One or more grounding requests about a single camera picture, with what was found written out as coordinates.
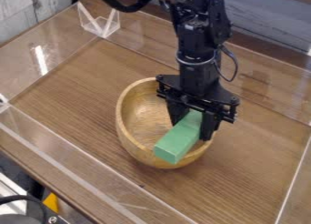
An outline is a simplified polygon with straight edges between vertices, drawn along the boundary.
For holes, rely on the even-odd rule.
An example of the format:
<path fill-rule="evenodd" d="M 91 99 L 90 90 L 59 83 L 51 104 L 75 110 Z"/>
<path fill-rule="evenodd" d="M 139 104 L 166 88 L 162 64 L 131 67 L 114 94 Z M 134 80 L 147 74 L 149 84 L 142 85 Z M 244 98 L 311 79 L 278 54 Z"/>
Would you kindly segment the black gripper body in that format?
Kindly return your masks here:
<path fill-rule="evenodd" d="M 236 72 L 232 78 L 224 75 L 222 54 L 234 60 Z M 178 75 L 158 75 L 157 95 L 185 104 L 190 110 L 203 114 L 206 110 L 220 113 L 224 121 L 236 122 L 240 98 L 224 87 L 222 79 L 233 82 L 237 78 L 238 61 L 236 54 L 221 46 L 208 58 L 186 57 L 177 53 Z"/>

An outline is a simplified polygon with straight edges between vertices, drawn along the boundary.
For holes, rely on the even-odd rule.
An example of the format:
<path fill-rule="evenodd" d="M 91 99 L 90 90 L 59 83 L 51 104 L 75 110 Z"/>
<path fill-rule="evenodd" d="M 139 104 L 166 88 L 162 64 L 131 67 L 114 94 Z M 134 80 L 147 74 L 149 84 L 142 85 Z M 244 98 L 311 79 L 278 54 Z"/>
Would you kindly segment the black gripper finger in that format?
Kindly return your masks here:
<path fill-rule="evenodd" d="M 177 125 L 183 117 L 189 114 L 190 108 L 175 101 L 167 101 L 169 112 L 170 112 L 170 121 L 173 125 Z"/>
<path fill-rule="evenodd" d="M 224 116 L 220 113 L 214 113 L 206 110 L 202 114 L 201 124 L 201 139 L 203 141 L 212 140 L 214 132 L 218 130 Z"/>

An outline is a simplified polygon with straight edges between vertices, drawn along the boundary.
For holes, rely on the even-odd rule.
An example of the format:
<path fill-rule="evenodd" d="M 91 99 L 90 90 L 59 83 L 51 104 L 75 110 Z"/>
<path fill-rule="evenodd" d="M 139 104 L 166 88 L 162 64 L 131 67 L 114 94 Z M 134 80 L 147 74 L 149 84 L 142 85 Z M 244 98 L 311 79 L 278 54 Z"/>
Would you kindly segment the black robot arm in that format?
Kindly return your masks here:
<path fill-rule="evenodd" d="M 138 12 L 151 1 L 125 5 L 118 0 L 103 0 L 123 13 Z M 233 35 L 225 0 L 158 1 L 170 12 L 178 37 L 179 73 L 155 77 L 157 94 L 167 101 L 173 124 L 181 123 L 193 110 L 201 113 L 199 139 L 208 141 L 224 121 L 236 121 L 240 106 L 240 98 L 222 85 L 222 55 L 234 54 L 225 46 Z"/>

